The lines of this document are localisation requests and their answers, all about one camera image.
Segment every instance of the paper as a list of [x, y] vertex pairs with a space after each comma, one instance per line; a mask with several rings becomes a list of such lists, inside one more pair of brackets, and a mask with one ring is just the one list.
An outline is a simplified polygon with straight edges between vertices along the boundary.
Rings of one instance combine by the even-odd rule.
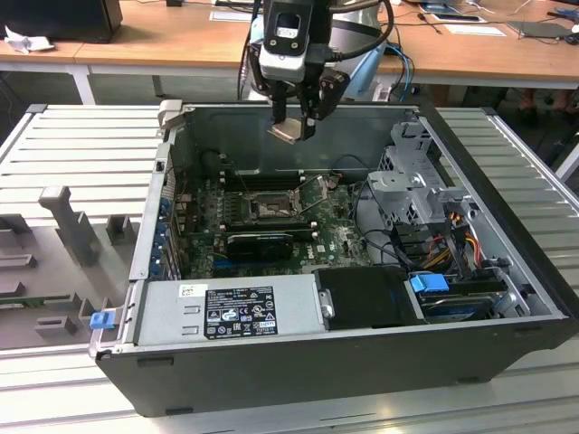
[[210, 21], [233, 21], [248, 23], [252, 20], [251, 13], [245, 12], [229, 12], [229, 11], [212, 11], [209, 14]]
[[506, 36], [497, 27], [486, 25], [445, 24], [444, 27], [454, 34], [476, 34], [480, 36]]
[[24, 36], [19, 33], [11, 31], [7, 26], [6, 37], [4, 42], [12, 47], [17, 52], [28, 54], [29, 52], [41, 52], [44, 50], [51, 50], [54, 48], [47, 38], [44, 36]]

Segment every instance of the warning label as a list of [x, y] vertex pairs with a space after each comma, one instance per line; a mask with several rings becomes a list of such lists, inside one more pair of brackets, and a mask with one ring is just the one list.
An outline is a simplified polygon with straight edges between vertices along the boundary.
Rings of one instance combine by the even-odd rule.
[[277, 321], [273, 287], [205, 291], [207, 339], [276, 335]]

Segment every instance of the desk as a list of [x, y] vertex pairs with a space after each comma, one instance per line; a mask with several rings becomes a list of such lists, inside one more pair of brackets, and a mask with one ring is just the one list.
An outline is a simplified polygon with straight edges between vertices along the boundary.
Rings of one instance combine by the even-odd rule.
[[[508, 16], [521, 3], [487, 0], [485, 6], [498, 13], [481, 15], [488, 21], [537, 21], [555, 7], [552, 2], [533, 0], [518, 14]], [[91, 74], [234, 77], [237, 73], [247, 23], [209, 21], [210, 5], [167, 8], [165, 2], [121, 1], [121, 7], [123, 25], [112, 43], [63, 42], [57, 43], [54, 52], [29, 56], [2, 46], [0, 70], [70, 73], [85, 104], [95, 103]], [[430, 26], [404, 25], [420, 23], [416, 14], [407, 14], [414, 10], [409, 5], [394, 7], [395, 15], [403, 15], [396, 22], [402, 24], [404, 51], [416, 66], [416, 83], [548, 89], [575, 89], [579, 85], [579, 48], [575, 46], [518, 41], [504, 24], [497, 27], [507, 37], [450, 34], [444, 26], [438, 26], [443, 33], [438, 35]], [[564, 20], [556, 22], [570, 26]], [[400, 71], [400, 61], [386, 57], [378, 79], [392, 82]]]

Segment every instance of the circuit board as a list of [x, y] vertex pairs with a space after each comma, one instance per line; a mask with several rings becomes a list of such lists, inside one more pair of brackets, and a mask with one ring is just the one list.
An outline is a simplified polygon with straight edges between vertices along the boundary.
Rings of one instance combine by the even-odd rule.
[[[372, 263], [349, 218], [352, 198], [347, 185], [332, 184], [329, 175], [310, 177], [290, 191], [227, 192], [218, 183], [206, 181], [193, 196], [195, 203], [190, 206], [194, 212], [188, 225], [193, 230], [185, 232], [188, 278], [305, 274], [318, 268]], [[271, 231], [268, 225], [287, 222], [315, 222], [315, 237], [293, 242], [289, 258], [243, 263], [228, 258], [227, 240], [234, 224], [245, 227], [254, 223], [256, 231]]]

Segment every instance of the blue plastic tab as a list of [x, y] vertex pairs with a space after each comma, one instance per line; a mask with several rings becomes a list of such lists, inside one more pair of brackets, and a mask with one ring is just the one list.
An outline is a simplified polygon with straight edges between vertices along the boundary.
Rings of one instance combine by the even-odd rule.
[[100, 330], [101, 328], [115, 328], [115, 313], [95, 312], [90, 317], [90, 328], [92, 330]]
[[449, 284], [442, 274], [418, 274], [410, 279], [414, 292], [448, 291]]

